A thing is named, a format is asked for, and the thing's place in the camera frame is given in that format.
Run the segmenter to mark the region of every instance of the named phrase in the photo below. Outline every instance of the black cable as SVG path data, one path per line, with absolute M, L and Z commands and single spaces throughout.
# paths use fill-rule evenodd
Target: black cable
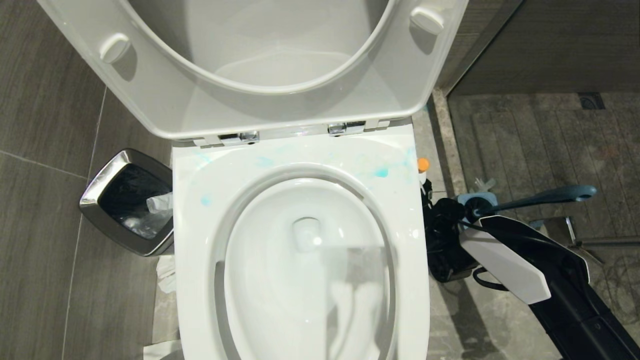
M 472 273 L 472 275 L 474 277 L 474 280 L 478 283 L 478 285 L 484 286 L 485 288 L 489 288 L 491 290 L 509 291 L 509 289 L 507 289 L 502 284 L 498 284 L 496 282 L 491 282 L 491 281 L 480 279 L 480 276 L 478 276 L 478 275 L 482 274 L 482 273 L 485 273 L 485 272 L 488 272 L 487 269 L 485 269 L 484 267 L 480 266 L 479 268 L 475 269 L 474 272 Z

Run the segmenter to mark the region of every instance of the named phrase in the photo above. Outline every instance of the chrome hinge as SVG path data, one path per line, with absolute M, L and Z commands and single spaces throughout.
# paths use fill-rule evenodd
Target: chrome hinge
M 246 133 L 220 135 L 219 138 L 224 146 L 242 145 L 244 143 L 252 144 L 260 141 L 260 133 L 248 131 Z
M 245 133 L 212 135 L 203 138 L 193 139 L 196 146 L 233 146 L 242 144 L 253 144 L 260 141 L 260 133 L 258 131 L 247 131 Z
M 329 124 L 327 132 L 331 136 L 359 134 L 364 132 L 366 123 L 366 121 L 354 121 Z

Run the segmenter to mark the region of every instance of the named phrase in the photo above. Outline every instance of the orange bottle cap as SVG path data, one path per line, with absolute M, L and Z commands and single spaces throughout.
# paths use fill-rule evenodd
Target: orange bottle cap
M 425 158 L 418 159 L 418 172 L 423 173 L 429 170 L 429 160 Z

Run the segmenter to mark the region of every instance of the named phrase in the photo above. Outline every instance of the toilet brush handle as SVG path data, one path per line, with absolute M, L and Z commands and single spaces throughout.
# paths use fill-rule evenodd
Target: toilet brush handle
M 496 213 L 498 211 L 523 208 L 540 204 L 555 204 L 559 202 L 585 201 L 594 196 L 598 190 L 591 185 L 570 185 L 545 192 L 537 193 L 526 199 L 499 204 L 491 208 L 477 210 L 478 215 Z

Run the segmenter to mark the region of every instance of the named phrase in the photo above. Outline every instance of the blue stain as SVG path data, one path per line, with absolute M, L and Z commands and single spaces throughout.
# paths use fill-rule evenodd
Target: blue stain
M 410 147 L 406 150 L 406 155 L 404 156 L 403 165 L 406 167 L 413 166 L 415 163 L 417 155 L 415 153 L 415 147 Z
M 373 174 L 377 177 L 387 177 L 389 175 L 389 169 L 385 167 L 379 168 Z
M 277 154 L 282 154 L 284 152 L 289 152 L 292 149 L 293 149 L 292 145 L 285 145 L 285 146 L 281 146 L 281 147 L 277 148 L 276 149 L 276 153 Z
M 265 158 L 263 156 L 259 156 L 257 158 L 258 162 L 256 162 L 255 166 L 257 167 L 272 167 L 273 166 L 273 160 L 269 159 L 269 158 Z
M 202 159 L 205 163 L 210 164 L 211 163 L 211 159 L 209 159 L 208 156 L 206 156 L 205 154 L 201 154 L 199 152 L 194 152 L 200 159 Z
M 208 195 L 203 195 L 203 196 L 200 198 L 200 203 L 201 203 L 203 206 L 209 206 L 209 205 L 211 205 L 211 198 L 210 198 Z

